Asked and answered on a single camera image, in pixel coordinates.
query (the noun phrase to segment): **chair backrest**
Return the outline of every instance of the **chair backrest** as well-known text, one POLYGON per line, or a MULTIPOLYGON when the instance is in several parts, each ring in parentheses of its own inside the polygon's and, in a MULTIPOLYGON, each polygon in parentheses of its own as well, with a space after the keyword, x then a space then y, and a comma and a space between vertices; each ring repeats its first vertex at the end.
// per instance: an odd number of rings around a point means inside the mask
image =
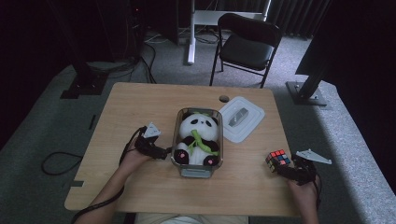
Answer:
POLYGON ((242 38, 262 42, 275 48, 282 38, 280 29, 269 22, 246 18, 234 13, 226 13, 218 21, 221 30, 230 30, 242 38))

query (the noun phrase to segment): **person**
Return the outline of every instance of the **person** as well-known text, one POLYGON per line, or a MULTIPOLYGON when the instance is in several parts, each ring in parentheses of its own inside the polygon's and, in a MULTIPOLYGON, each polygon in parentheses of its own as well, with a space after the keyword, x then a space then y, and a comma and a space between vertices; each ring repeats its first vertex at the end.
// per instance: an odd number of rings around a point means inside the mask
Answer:
MULTIPOLYGON (((118 194, 123 188, 128 177, 135 172, 143 163, 150 160, 151 157, 141 154, 138 150, 130 149, 129 152, 125 154, 123 161, 120 163, 119 168, 110 177, 105 186, 99 192, 99 194, 92 201, 91 205, 98 204, 112 198, 114 195, 118 194)), ((296 206, 299 209, 302 221, 304 224, 317 224, 318 223, 318 213, 317 213, 317 193, 313 183, 308 183, 302 186, 296 185, 294 181, 287 181, 290 191, 293 195, 296 206)), ((111 219, 116 210, 117 203, 110 203, 106 206, 100 207, 98 209, 92 210, 91 212, 85 213, 78 217, 75 223, 77 224, 100 224, 100 223, 111 223, 111 219)), ((150 218, 156 218, 153 214, 149 218, 143 217, 146 223, 151 223, 148 220, 150 218)), ((176 215, 170 215, 168 218, 172 218, 173 221, 165 221, 159 223, 190 223, 197 224, 201 221, 210 223, 210 219, 215 220, 213 223, 219 223, 219 218, 225 218, 222 223, 248 223, 248 217, 245 216, 207 216, 209 221, 207 221, 206 216, 187 216, 187 217, 176 217, 176 215)), ((136 217, 137 221, 135 224, 139 224, 139 214, 136 217)))

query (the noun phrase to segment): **human arm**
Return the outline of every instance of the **human arm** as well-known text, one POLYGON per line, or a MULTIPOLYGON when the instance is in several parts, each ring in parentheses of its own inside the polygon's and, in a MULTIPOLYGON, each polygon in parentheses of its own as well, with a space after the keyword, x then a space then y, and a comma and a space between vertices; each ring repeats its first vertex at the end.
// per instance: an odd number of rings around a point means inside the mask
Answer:
MULTIPOLYGON (((148 161, 149 159, 150 157, 141 154, 137 150, 132 150, 126 153, 119 168, 110 177, 110 179, 90 205, 102 203, 119 193, 128 179, 128 176, 135 172, 145 161, 148 161)), ((115 213, 116 205, 117 201, 92 210, 91 212, 85 213, 79 217, 75 223, 111 223, 111 218, 115 213)))
POLYGON ((317 190, 313 182, 302 186, 288 180, 288 186, 293 195, 294 203, 300 211, 304 224, 318 224, 317 190))

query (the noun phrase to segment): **white container lid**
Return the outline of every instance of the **white container lid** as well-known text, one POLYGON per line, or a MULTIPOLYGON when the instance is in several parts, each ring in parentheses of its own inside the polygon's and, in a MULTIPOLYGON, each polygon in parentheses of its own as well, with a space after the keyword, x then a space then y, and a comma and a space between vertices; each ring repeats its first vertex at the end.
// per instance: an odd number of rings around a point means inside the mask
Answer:
POLYGON ((223 136, 234 143, 244 141, 265 116, 265 112, 262 108, 254 105, 242 96, 233 98, 219 112, 223 118, 223 136), (238 125, 232 127, 229 121, 233 119, 235 114, 242 108, 248 111, 247 116, 238 125))

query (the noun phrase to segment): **panda ear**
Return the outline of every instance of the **panda ear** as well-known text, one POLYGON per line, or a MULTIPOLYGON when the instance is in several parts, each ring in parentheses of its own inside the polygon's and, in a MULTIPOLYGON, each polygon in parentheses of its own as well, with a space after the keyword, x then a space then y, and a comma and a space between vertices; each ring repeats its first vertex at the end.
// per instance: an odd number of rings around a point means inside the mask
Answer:
POLYGON ((217 124, 217 125, 219 125, 219 121, 217 120, 217 119, 215 119, 215 118, 212 118, 213 119, 213 121, 215 121, 215 123, 217 124))
POLYGON ((181 120, 185 120, 185 119, 188 118, 190 115, 192 115, 191 112, 187 112, 187 113, 183 114, 183 116, 181 117, 181 120))

